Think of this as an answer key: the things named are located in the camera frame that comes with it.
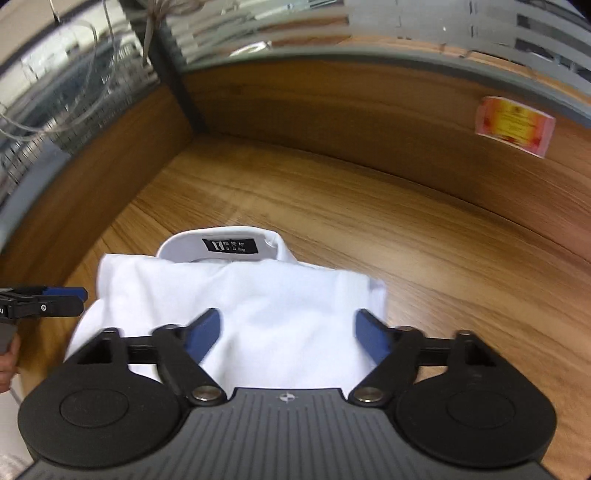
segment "black plastic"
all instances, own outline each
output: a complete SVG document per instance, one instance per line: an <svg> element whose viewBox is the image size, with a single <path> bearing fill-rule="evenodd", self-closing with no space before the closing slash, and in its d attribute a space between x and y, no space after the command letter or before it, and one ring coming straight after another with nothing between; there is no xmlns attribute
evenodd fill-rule
<svg viewBox="0 0 591 480"><path fill-rule="evenodd" d="M18 427L34 457L106 468L161 446L180 417L171 390L129 371L125 342L107 330L25 397Z"/></svg>
<svg viewBox="0 0 591 480"><path fill-rule="evenodd" d="M425 338L362 314L389 336L391 353L351 391L350 403L385 409L412 444L454 465L496 469L541 460L556 431L554 407L476 335ZM420 367L445 365L443 374L414 383ZM363 387L379 389L383 399L358 400Z"/></svg>
<svg viewBox="0 0 591 480"><path fill-rule="evenodd" d="M541 460L554 431L549 400L475 335L457 335L447 371L413 385L395 421L429 455L472 468Z"/></svg>
<svg viewBox="0 0 591 480"><path fill-rule="evenodd" d="M359 315L387 336L389 353L348 405L335 389L238 389L228 401L197 363L217 338L213 309L152 336L106 330L23 402L19 427L39 459L23 478L552 478L539 460L556 414L506 360L470 332L431 339ZM204 347L192 358L195 335ZM128 363L155 364L164 385ZM435 365L447 371L415 383ZM204 386L222 394L195 399ZM368 387L378 401L355 394Z"/></svg>

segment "metal wire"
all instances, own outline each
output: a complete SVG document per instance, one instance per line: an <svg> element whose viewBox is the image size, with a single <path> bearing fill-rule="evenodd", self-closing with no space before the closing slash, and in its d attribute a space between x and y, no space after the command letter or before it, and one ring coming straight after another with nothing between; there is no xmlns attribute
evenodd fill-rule
<svg viewBox="0 0 591 480"><path fill-rule="evenodd" d="M9 119L4 114L0 113L1 118L3 118L7 122L15 125L16 127L21 128L26 131L35 132L34 134L29 135L29 136L22 136L22 135L11 134L11 133L6 132L0 128L0 133L2 133L6 137L11 138L13 140L28 142L28 141L38 138L40 134L68 131L68 130L72 129L74 126L82 123L84 120L86 120L88 117L90 117L98 109L98 107L100 107L100 104L102 103L105 96L109 92L109 89L111 87L111 82L113 81L113 77L115 76L115 72L116 72L117 66L118 66L118 56L116 55L116 51L115 51L116 47L115 47L115 34L113 32L113 25L111 23L111 18L109 16L109 10L108 10L107 4L106 4L106 0L102 0L102 3L103 3L103 10L105 12L105 18L107 20L107 26L109 28L109 36L111 38L111 44L112 44L112 49L113 49L113 66L111 69L111 74L109 75L109 78L107 79L107 82L105 83L105 86L103 88L103 91L100 94L99 98L94 103L94 105L92 107L90 107L86 112L84 112L83 114L81 114L80 116L78 116L77 118L72 120L69 124L58 125L56 127L50 127L50 128L48 128L47 126L43 127L43 128L37 128L37 127L31 127L28 125L21 125L15 121L13 121L12 119ZM83 88L81 94L77 97L77 101L75 101L75 107L77 107L77 105L80 101L80 98L84 97L84 95L86 94L86 89L88 87L90 75L92 74L92 69L94 67L94 62L95 62L95 58L96 58L96 49L98 47L98 36L96 35L96 29L94 28L94 26L91 26L91 27L92 27L92 31L93 31L94 40L95 40L94 47L93 47L93 49L94 49L93 59L90 62L88 73L86 75L85 87Z"/></svg>

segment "red sticker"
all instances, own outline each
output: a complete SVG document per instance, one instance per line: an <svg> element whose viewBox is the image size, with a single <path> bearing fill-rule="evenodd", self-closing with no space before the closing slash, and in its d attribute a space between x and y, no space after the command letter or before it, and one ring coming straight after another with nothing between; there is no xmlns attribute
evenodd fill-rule
<svg viewBox="0 0 591 480"><path fill-rule="evenodd" d="M523 103L484 97L476 113L476 133L544 157L556 119Z"/></svg>

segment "wooden desk surface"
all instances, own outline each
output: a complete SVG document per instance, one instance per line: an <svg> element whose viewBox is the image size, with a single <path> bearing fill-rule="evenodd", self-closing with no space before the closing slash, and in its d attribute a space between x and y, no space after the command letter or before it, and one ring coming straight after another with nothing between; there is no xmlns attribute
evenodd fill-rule
<svg viewBox="0 0 591 480"><path fill-rule="evenodd" d="M562 479L589 476L587 262L484 210L387 174L203 137L128 205L69 284L92 288L106 252L153 255L172 233L220 225L272 229L299 260L382 278L392 324L444 337L474 330L556 407L558 430L545 465Z"/></svg>

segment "screw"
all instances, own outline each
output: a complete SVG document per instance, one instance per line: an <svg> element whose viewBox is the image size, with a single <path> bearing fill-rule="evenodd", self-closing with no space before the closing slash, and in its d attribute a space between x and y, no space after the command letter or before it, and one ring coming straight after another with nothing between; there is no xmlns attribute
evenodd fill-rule
<svg viewBox="0 0 591 480"><path fill-rule="evenodd" d="M379 388L361 387L355 390L353 396L363 403L375 403L384 397L384 392Z"/></svg>
<svg viewBox="0 0 591 480"><path fill-rule="evenodd" d="M193 390L193 398L195 400L210 402L217 400L222 396L222 391L218 387L212 385L204 385Z"/></svg>

